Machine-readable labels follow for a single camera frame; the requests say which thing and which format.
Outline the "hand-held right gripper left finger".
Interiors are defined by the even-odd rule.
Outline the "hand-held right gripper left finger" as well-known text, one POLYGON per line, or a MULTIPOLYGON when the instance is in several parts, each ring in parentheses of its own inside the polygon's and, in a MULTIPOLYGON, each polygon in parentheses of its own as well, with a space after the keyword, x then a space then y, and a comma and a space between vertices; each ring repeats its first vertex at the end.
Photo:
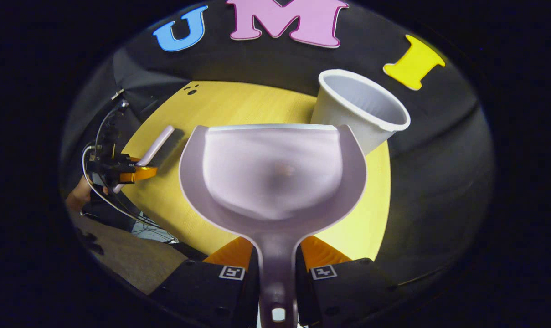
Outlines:
POLYGON ((186 259, 153 300, 205 328, 258 326, 258 255, 250 241, 237 237, 209 256, 183 242, 172 247, 186 259))

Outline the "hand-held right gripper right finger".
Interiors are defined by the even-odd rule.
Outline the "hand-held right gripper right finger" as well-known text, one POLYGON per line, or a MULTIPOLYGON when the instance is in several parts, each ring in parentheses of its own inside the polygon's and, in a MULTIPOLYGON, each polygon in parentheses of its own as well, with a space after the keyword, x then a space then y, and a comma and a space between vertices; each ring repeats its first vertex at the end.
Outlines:
POLYGON ((361 327, 401 300, 401 288, 373 260, 351 260, 316 236, 300 243, 296 264, 301 326, 361 327))

